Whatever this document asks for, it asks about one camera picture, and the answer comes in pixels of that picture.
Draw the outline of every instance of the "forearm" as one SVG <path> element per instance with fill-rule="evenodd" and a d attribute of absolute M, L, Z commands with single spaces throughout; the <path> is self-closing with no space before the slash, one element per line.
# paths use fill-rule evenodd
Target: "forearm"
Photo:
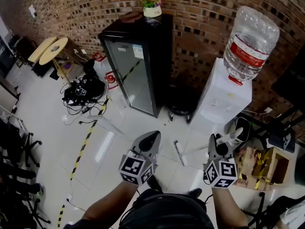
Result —
<path fill-rule="evenodd" d="M 110 227 L 125 211 L 137 188 L 134 184 L 121 182 L 108 195 L 92 204 L 82 219 L 102 221 L 104 227 Z"/>
<path fill-rule="evenodd" d="M 218 228 L 247 227 L 247 218 L 235 203 L 230 191 L 212 188 Z"/>

